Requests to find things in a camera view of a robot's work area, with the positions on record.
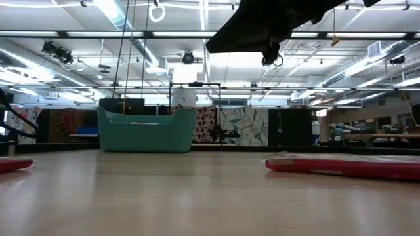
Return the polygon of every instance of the wooden floor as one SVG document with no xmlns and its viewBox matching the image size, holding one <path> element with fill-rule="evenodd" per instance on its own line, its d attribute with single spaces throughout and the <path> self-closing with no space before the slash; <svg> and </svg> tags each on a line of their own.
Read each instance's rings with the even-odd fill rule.
<svg viewBox="0 0 420 236">
<path fill-rule="evenodd" d="M 420 184 L 288 174 L 258 153 L 73 151 L 0 175 L 4 236 L 420 234 Z"/>
</svg>

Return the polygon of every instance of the red mat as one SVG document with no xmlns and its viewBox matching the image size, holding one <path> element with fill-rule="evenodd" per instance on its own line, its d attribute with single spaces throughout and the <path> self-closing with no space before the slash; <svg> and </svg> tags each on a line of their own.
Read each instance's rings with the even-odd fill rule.
<svg viewBox="0 0 420 236">
<path fill-rule="evenodd" d="M 420 157 L 416 156 L 279 153 L 265 165 L 283 172 L 420 180 Z"/>
<path fill-rule="evenodd" d="M 13 159 L 0 158 L 0 173 L 12 172 L 21 168 L 28 168 L 32 165 L 33 160 L 29 159 Z"/>
</svg>

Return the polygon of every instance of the metal pole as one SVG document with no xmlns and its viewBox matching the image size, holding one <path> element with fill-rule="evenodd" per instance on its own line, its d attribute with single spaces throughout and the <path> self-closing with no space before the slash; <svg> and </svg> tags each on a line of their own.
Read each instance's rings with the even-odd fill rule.
<svg viewBox="0 0 420 236">
<path fill-rule="evenodd" d="M 172 114 L 171 95 L 172 95 L 172 83 L 169 82 L 169 114 Z"/>
</svg>

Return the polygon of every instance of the gymnastic ring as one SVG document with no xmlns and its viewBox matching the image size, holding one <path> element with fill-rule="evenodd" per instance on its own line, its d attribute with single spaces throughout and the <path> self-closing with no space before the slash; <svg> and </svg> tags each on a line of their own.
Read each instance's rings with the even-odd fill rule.
<svg viewBox="0 0 420 236">
<path fill-rule="evenodd" d="M 161 8 L 162 9 L 162 15 L 157 19 L 153 16 L 153 10 L 156 9 L 156 8 Z M 160 22 L 165 18 L 165 16 L 166 16 L 165 6 L 159 5 L 157 7 L 156 6 L 149 7 L 149 17 L 153 22 Z"/>
</svg>

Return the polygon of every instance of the black hose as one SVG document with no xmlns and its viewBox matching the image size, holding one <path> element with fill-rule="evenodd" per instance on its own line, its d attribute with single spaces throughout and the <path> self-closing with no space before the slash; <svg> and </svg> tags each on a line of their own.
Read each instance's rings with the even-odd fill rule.
<svg viewBox="0 0 420 236">
<path fill-rule="evenodd" d="M 4 124 L 3 122 L 0 122 L 0 127 L 3 127 L 11 132 L 15 132 L 21 136 L 27 137 L 27 138 L 37 138 L 37 133 L 38 133 L 38 127 L 37 125 L 35 125 L 34 123 L 32 123 L 31 121 L 29 121 L 28 119 L 26 119 L 25 117 L 23 117 L 21 114 L 19 114 L 17 111 L 15 111 L 12 106 L 9 104 L 9 101 L 7 101 L 5 93 L 3 92 L 2 89 L 0 89 L 0 100 L 3 101 L 3 105 L 5 105 L 7 111 L 10 111 L 11 113 L 13 113 L 13 115 L 17 116 L 17 118 L 23 120 L 23 122 L 27 123 L 29 126 L 31 126 L 34 130 L 35 130 L 35 134 L 28 134 L 25 132 L 22 132 L 21 130 L 17 130 L 11 126 L 8 126 L 6 124 Z"/>
</svg>

